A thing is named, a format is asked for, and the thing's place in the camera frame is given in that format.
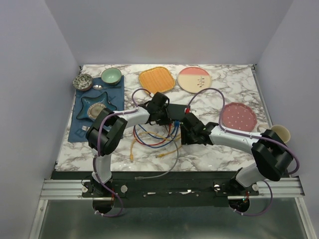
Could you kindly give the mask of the black network switch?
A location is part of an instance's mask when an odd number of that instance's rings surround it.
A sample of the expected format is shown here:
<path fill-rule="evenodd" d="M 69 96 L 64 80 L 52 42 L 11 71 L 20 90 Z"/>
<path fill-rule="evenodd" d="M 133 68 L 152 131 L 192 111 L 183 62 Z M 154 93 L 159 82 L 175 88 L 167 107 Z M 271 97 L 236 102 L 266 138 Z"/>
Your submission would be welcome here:
<path fill-rule="evenodd" d="M 171 124 L 175 121 L 189 124 L 192 120 L 190 116 L 187 116 L 190 112 L 190 106 L 169 104 L 166 108 L 166 119 L 164 124 Z"/>

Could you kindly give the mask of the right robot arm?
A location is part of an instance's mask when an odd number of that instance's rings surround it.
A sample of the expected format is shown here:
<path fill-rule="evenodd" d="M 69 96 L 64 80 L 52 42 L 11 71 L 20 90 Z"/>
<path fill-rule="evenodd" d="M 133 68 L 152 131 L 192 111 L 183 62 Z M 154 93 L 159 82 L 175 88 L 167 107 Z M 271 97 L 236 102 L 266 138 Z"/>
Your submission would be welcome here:
<path fill-rule="evenodd" d="M 264 133 L 231 130 L 214 122 L 203 124 L 194 114 L 187 113 L 181 120 L 180 130 L 183 145 L 222 145 L 253 156 L 255 162 L 237 170 L 228 183 L 235 195 L 241 195 L 258 181 L 279 181 L 294 158 L 286 144 L 270 129 Z"/>

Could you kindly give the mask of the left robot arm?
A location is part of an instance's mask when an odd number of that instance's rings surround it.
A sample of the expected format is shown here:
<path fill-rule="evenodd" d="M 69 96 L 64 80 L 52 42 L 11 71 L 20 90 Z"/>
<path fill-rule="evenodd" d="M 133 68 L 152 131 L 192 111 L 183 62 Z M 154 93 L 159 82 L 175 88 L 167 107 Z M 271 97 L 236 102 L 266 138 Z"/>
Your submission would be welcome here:
<path fill-rule="evenodd" d="M 168 105 L 169 98 L 157 92 L 149 102 L 134 109 L 112 111 L 105 108 L 99 113 L 86 133 L 88 145 L 94 152 L 92 177 L 96 182 L 93 190 L 98 196 L 104 197 L 110 193 L 111 157 L 125 129 L 167 119 Z"/>

